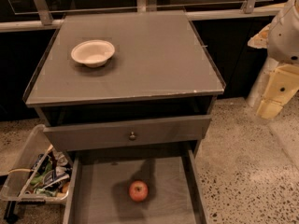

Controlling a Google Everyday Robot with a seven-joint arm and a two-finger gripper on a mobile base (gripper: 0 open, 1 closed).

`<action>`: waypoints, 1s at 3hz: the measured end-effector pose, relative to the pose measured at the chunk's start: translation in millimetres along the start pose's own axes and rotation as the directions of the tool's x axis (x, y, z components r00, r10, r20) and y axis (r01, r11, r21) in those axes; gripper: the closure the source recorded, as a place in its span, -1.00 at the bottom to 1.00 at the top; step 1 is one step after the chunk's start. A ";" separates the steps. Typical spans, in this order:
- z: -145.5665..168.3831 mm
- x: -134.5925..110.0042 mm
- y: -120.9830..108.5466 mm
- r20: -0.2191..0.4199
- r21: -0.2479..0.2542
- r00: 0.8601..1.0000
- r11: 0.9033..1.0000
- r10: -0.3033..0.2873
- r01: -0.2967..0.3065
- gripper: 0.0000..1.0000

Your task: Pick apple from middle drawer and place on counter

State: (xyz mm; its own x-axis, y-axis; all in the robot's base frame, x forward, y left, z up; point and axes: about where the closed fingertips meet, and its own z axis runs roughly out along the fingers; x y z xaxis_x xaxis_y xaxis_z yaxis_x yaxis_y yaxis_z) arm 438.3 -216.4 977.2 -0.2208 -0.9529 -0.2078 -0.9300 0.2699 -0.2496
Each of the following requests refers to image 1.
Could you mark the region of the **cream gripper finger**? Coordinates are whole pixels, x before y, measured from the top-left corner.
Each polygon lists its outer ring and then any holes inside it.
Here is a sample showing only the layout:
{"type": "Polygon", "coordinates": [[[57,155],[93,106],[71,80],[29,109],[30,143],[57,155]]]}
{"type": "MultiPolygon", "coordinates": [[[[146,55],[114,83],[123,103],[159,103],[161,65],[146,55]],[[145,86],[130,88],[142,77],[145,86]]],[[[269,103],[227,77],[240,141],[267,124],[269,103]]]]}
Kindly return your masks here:
{"type": "Polygon", "coordinates": [[[299,67],[283,64],[270,73],[270,78],[257,109],[263,119],[274,118],[299,91],[299,67]]]}
{"type": "Polygon", "coordinates": [[[248,46],[254,49],[266,49],[268,47],[268,34],[270,25],[267,24],[259,33],[251,37],[248,46]]]}

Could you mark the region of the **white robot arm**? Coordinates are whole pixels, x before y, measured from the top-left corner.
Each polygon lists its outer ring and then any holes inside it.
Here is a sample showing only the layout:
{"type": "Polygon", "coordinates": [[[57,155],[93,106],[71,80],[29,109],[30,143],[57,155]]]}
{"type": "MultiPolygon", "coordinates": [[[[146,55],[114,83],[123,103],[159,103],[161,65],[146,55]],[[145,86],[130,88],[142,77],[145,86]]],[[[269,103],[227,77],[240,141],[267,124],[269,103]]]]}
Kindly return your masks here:
{"type": "Polygon", "coordinates": [[[267,59],[247,101],[257,116],[272,119],[299,91],[299,0],[288,0],[248,46],[267,49],[267,59]]]}

